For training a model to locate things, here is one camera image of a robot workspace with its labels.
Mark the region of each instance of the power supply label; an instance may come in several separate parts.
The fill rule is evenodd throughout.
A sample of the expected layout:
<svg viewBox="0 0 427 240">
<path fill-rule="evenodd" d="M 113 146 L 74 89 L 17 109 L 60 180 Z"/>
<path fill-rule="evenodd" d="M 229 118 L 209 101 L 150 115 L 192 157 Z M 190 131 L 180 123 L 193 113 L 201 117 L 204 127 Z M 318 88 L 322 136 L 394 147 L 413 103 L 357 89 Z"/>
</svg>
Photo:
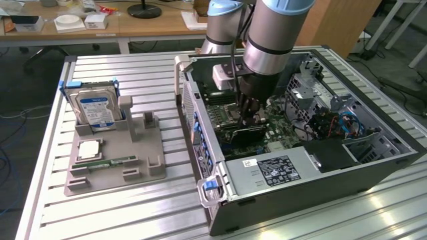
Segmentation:
<svg viewBox="0 0 427 240">
<path fill-rule="evenodd" d="M 257 166 L 270 187 L 301 179 L 286 155 L 257 161 Z"/>
</svg>

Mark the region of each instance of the red cable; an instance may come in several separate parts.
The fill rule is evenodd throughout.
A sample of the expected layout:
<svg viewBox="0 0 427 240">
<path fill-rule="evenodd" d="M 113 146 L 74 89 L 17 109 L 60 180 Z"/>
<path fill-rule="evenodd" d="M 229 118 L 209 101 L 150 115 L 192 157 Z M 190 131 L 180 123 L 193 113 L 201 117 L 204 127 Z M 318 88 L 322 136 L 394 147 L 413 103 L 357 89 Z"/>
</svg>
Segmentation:
<svg viewBox="0 0 427 240">
<path fill-rule="evenodd" d="M 336 119 L 336 116 L 332 118 L 332 121 L 330 121 L 330 127 L 328 128 L 328 134 L 326 134 L 326 137 L 330 136 L 330 131 L 332 131 L 332 125 L 333 125 L 333 120 Z"/>
</svg>

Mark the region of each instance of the blue hard drive label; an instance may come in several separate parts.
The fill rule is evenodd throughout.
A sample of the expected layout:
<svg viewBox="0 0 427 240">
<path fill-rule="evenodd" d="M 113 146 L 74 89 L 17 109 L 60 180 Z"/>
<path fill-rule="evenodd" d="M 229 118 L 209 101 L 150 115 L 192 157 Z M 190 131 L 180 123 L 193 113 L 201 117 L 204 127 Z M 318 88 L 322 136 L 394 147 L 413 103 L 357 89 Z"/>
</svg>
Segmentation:
<svg viewBox="0 0 427 240">
<path fill-rule="evenodd" d="M 93 97 L 80 100 L 82 112 L 92 127 L 102 128 L 114 124 L 112 111 L 108 109 L 108 98 Z"/>
<path fill-rule="evenodd" d="M 286 155 L 257 161 L 257 166 L 270 187 L 301 179 Z"/>
</svg>

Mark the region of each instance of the white container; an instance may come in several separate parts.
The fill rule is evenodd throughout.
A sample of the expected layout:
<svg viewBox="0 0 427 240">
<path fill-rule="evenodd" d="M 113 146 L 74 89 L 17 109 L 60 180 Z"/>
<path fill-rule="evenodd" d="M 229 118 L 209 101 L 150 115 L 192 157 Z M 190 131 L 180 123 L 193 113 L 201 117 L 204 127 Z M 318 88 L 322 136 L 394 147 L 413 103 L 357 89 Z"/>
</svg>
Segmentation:
<svg viewBox="0 0 427 240">
<path fill-rule="evenodd" d="M 86 29 L 105 29 L 108 25 L 106 16 L 104 14 L 88 15 L 84 25 Z"/>
<path fill-rule="evenodd" d="M 10 18 L 17 32 L 41 32 L 45 24 L 41 16 L 10 16 Z"/>
<path fill-rule="evenodd" d="M 54 19 L 56 31 L 58 34 L 86 30 L 82 20 L 76 15 L 62 15 Z"/>
</svg>

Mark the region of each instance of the wooden cabinet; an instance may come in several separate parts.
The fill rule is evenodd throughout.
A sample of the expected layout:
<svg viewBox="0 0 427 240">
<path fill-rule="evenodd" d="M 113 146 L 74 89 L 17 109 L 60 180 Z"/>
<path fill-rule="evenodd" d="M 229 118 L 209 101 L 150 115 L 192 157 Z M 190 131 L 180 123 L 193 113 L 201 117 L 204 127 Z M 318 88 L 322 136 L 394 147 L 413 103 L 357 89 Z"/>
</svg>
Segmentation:
<svg viewBox="0 0 427 240">
<path fill-rule="evenodd" d="M 345 58 L 381 0 L 316 0 L 296 46 L 328 45 Z"/>
</svg>

